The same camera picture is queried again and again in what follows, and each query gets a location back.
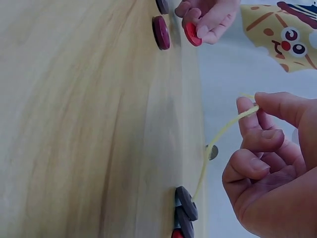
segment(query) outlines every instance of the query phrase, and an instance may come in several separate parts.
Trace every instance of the yellow string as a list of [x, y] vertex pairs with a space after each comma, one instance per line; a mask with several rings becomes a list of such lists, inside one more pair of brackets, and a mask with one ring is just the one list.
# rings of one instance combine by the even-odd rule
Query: yellow string
[[243, 112], [241, 114], [239, 114], [235, 119], [231, 120], [229, 123], [227, 123], [227, 125], [225, 125], [220, 132], [214, 137], [214, 139], [211, 141], [211, 143], [208, 145], [206, 151], [205, 151], [205, 158], [204, 158], [204, 163], [203, 163], [203, 168], [202, 168], [202, 172], [200, 174], [200, 178], [199, 178], [199, 182], [196, 188], [196, 192], [193, 196], [193, 201], [196, 200], [197, 195], [199, 193], [199, 190], [202, 186], [204, 177], [205, 177], [205, 173], [206, 173], [206, 168], [207, 168], [207, 163], [209, 161], [209, 154], [211, 153], [212, 147], [215, 145], [215, 143], [219, 140], [219, 138], [229, 129], [229, 127], [231, 127], [233, 124], [235, 124], [236, 122], [238, 122], [240, 119], [247, 117], [253, 113], [256, 113], [259, 110], [258, 106], [254, 106], [252, 108], [250, 108], [249, 110], [247, 110], [246, 112]]
[[250, 94], [246, 94], [246, 93], [241, 93], [241, 95], [247, 97], [247, 98], [250, 98], [250, 99], [254, 99], [254, 96], [253, 95], [250, 95]]

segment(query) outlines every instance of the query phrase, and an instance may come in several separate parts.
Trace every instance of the orange cartoon character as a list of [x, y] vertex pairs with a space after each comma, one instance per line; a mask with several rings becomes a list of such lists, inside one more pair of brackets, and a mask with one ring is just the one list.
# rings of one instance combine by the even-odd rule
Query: orange cartoon character
[[286, 72], [317, 69], [317, 30], [274, 5], [241, 5], [243, 29]]

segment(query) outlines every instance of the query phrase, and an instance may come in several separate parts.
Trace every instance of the table surface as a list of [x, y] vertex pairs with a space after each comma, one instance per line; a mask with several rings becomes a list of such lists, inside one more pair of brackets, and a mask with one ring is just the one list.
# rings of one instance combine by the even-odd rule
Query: table surface
[[[168, 238], [204, 153], [196, 48], [170, 1], [0, 1], [0, 237]], [[207, 237], [206, 190], [196, 237]]]

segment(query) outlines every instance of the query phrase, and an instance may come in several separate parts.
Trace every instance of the stack of buttons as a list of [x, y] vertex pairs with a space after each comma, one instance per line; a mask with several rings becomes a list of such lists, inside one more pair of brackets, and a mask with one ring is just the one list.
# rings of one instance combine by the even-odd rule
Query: stack of buttons
[[196, 204], [192, 196], [180, 186], [175, 191], [175, 225], [172, 238], [194, 238], [193, 222], [198, 220]]

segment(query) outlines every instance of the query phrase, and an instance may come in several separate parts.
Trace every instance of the hand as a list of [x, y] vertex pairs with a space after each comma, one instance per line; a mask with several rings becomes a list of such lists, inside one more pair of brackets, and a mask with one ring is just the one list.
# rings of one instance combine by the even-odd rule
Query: hand
[[[245, 229], [263, 238], [317, 237], [317, 100], [257, 93], [257, 114], [239, 121], [243, 142], [222, 176]], [[241, 113], [253, 107], [237, 100]], [[273, 115], [298, 128], [301, 147], [284, 137]]]
[[175, 13], [183, 18], [183, 27], [193, 22], [197, 36], [215, 44], [233, 23], [239, 5], [240, 0], [182, 0]]

